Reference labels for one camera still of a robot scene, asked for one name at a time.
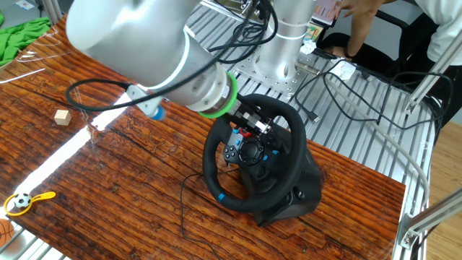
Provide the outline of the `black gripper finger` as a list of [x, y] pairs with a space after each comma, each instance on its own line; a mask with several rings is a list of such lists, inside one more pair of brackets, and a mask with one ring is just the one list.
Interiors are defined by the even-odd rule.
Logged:
[[240, 114], [240, 123], [242, 128], [254, 128], [256, 126], [256, 120], [252, 114], [244, 112]]
[[255, 116], [252, 119], [252, 129], [257, 134], [269, 134], [272, 130], [272, 119]]

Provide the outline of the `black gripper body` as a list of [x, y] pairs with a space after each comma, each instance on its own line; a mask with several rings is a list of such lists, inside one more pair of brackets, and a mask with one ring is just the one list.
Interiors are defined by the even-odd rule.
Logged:
[[256, 105], [238, 95], [230, 107], [230, 115], [235, 118], [261, 118]]

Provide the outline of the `bare person hand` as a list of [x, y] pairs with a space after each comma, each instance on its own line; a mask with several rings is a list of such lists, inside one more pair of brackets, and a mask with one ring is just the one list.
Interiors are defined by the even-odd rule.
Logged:
[[358, 6], [362, 1], [361, 0], [341, 0], [336, 1], [334, 4], [334, 14], [335, 18], [338, 19], [340, 14], [343, 10], [346, 12], [344, 13], [343, 17], [348, 17], [354, 13], [356, 6]]
[[331, 48], [331, 53], [333, 55], [335, 55], [335, 56], [338, 56], [338, 57], [342, 57], [342, 58], [346, 58], [346, 59], [350, 58], [350, 55], [348, 54], [347, 49], [344, 48], [344, 47], [333, 46]]

